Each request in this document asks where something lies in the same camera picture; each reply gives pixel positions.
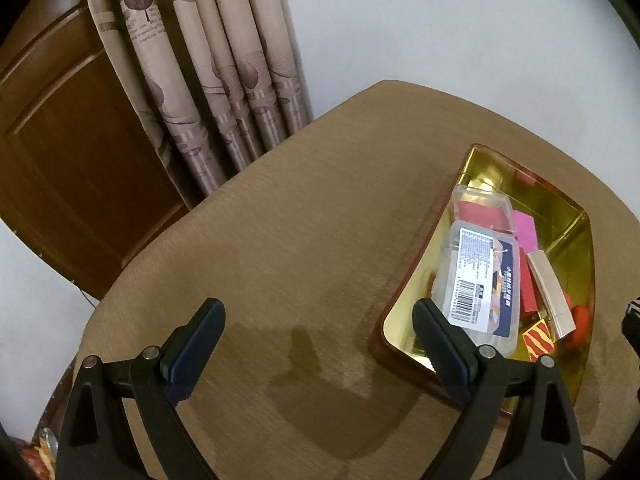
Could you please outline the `red rounded plastic case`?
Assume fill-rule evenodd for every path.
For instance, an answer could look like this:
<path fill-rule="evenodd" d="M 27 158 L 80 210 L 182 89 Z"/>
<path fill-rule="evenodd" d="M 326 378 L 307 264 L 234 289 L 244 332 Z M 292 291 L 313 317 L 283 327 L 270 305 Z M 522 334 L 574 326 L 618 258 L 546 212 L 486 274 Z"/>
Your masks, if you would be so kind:
<path fill-rule="evenodd" d="M 566 351 L 577 351 L 588 342 L 591 312 L 584 304 L 574 304 L 567 292 L 563 295 L 566 307 L 555 321 L 556 336 Z"/>

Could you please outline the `gold ribbed rectangular box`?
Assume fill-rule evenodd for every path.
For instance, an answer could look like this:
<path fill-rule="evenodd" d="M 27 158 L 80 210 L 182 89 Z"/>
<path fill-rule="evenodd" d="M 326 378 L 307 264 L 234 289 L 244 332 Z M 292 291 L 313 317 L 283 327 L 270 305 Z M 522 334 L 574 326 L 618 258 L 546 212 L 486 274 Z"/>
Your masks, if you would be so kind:
<path fill-rule="evenodd" d="M 555 336 L 562 339 L 576 330 L 576 324 L 560 282 L 543 250 L 529 252 L 526 258 Z"/>

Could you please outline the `yellow striped cube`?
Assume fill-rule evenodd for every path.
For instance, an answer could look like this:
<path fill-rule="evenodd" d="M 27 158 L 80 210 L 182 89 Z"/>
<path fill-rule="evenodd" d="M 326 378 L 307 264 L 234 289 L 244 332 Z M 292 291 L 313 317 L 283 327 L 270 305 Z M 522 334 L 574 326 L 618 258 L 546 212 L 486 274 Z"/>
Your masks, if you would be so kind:
<path fill-rule="evenodd" d="M 549 327 L 545 320 L 539 320 L 530 326 L 522 339 L 530 362 L 536 362 L 541 356 L 552 354 L 555 350 Z"/>

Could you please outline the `red rectangular block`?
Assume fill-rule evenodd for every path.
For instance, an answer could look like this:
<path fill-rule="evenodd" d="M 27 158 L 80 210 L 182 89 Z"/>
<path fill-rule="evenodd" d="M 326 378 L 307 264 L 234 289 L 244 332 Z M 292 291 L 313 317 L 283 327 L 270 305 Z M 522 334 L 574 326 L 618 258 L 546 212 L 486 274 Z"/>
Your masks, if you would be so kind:
<path fill-rule="evenodd" d="M 536 287 L 524 249 L 520 249 L 521 315 L 533 315 L 538 311 Z"/>

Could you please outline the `pink rectangular block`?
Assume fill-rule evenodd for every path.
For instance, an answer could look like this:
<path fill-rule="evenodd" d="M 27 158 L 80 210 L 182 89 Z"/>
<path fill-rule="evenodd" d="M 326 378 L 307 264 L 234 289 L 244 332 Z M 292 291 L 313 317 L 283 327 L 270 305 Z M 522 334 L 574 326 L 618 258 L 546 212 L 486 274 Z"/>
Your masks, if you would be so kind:
<path fill-rule="evenodd" d="M 520 247 L 526 254 L 536 252 L 539 245 L 535 219 L 530 214 L 517 210 L 513 211 L 513 218 Z"/>

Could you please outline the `clear plastic labelled box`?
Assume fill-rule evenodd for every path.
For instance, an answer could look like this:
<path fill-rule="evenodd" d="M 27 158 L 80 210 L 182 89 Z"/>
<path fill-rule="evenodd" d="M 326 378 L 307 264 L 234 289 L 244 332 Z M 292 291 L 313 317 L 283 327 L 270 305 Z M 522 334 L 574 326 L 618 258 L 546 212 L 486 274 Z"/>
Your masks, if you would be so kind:
<path fill-rule="evenodd" d="M 520 246 L 515 237 L 457 220 L 440 251 L 431 298 L 477 346 L 502 356 L 518 346 Z"/>

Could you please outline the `small clear case red contents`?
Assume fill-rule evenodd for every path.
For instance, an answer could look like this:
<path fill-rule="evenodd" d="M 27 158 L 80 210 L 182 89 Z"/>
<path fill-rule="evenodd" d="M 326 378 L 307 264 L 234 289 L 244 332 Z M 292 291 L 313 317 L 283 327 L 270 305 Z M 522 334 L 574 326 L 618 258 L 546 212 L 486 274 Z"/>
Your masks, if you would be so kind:
<path fill-rule="evenodd" d="M 518 235 L 510 197 L 495 191 L 457 185 L 451 193 L 452 218 L 513 237 Z"/>

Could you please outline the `red gold toffee tin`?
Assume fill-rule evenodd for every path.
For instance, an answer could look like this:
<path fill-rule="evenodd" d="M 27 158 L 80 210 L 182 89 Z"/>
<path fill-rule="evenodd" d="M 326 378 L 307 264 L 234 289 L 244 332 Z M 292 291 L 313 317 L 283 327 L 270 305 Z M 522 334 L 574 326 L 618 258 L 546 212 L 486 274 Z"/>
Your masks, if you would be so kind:
<path fill-rule="evenodd" d="M 595 287 L 588 214 L 542 177 L 475 144 L 376 322 L 371 352 L 402 379 L 441 393 L 412 324 L 414 304 L 431 298 L 477 346 L 524 362 L 550 354 L 575 400 Z"/>

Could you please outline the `brown wooden door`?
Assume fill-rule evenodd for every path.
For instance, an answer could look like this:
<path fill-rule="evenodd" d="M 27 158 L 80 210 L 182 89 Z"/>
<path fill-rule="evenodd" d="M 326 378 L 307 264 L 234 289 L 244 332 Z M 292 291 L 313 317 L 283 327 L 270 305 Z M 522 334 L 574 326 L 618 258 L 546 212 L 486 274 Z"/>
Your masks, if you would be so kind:
<path fill-rule="evenodd" d="M 1 217 L 103 297 L 188 210 L 144 133 L 86 0 L 32 0 L 1 47 Z"/>

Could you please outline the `beige patterned curtain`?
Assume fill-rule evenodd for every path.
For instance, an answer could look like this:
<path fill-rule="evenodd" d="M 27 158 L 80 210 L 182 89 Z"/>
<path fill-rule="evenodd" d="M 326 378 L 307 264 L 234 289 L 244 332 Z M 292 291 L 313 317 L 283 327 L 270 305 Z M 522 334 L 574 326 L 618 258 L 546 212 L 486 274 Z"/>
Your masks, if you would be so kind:
<path fill-rule="evenodd" d="M 283 0 L 87 0 L 171 182 L 194 206 L 309 122 Z"/>

